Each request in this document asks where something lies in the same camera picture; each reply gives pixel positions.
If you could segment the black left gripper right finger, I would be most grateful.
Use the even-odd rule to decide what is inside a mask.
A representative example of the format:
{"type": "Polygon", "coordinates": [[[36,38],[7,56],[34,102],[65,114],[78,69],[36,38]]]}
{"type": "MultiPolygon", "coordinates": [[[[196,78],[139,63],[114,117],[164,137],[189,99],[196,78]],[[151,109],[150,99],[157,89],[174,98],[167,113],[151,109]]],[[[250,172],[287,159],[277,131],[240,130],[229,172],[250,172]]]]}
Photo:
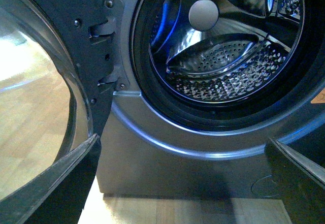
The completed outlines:
{"type": "Polygon", "coordinates": [[[292,223],[324,223],[324,167],[276,139],[265,154],[292,223]]]}

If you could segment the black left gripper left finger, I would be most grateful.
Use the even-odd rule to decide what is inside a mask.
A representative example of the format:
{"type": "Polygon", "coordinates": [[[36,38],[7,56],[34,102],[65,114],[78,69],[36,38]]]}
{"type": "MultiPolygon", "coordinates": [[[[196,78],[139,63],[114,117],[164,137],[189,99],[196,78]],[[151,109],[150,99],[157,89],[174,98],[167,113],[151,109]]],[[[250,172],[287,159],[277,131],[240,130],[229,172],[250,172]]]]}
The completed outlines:
{"type": "Polygon", "coordinates": [[[78,223],[100,154],[94,134],[1,200],[1,223],[78,223]]]}

